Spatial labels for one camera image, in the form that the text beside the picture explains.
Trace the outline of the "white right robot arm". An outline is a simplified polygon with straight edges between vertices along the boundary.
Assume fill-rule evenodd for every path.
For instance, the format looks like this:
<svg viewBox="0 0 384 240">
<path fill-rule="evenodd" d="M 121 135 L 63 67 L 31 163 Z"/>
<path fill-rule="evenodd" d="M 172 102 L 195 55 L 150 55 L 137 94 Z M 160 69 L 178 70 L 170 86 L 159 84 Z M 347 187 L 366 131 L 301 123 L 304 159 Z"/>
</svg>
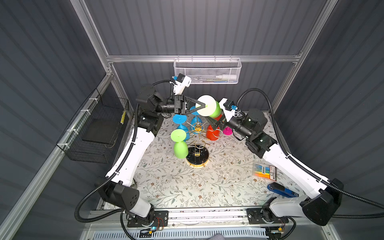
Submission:
<svg viewBox="0 0 384 240">
<path fill-rule="evenodd" d="M 343 184 L 330 181 L 298 161 L 284 150 L 279 140 L 264 132 L 267 118 L 257 109 L 247 113 L 230 108 L 217 107 L 206 115 L 214 130 L 229 127 L 246 140 L 247 148 L 259 158 L 278 168 L 293 180 L 304 194 L 293 198 L 271 198 L 262 207 L 265 221 L 273 222 L 279 217 L 304 217 L 325 226 L 334 217 L 342 201 Z"/>
</svg>

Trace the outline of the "magenta wine glass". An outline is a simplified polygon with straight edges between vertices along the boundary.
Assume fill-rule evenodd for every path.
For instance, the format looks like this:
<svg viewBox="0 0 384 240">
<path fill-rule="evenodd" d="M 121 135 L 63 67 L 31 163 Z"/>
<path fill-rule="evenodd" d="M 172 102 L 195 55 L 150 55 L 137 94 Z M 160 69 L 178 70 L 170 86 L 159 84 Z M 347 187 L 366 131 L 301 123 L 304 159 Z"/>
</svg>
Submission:
<svg viewBox="0 0 384 240">
<path fill-rule="evenodd" d="M 226 135 L 226 136 L 230 136 L 230 135 L 233 134 L 233 130 L 230 127 L 225 127 L 223 129 L 223 134 Z"/>
</svg>

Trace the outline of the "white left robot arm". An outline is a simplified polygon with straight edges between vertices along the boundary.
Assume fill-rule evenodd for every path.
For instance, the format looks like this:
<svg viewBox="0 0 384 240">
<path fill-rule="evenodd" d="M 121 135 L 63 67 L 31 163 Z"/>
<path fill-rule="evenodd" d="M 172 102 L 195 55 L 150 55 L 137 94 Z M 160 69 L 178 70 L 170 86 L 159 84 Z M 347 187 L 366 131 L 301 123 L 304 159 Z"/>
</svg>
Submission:
<svg viewBox="0 0 384 240">
<path fill-rule="evenodd" d="M 140 192 L 131 187 L 136 169 L 148 146 L 155 139 L 163 123 L 163 114 L 187 115 L 208 105 L 203 100 L 196 100 L 182 95 L 182 89 L 170 98 L 164 99 L 154 86 L 145 85 L 136 97 L 137 110 L 134 132 L 116 164 L 106 174 L 104 183 L 97 183 L 101 198 L 141 218 L 152 218 L 154 208 L 140 197 Z"/>
</svg>

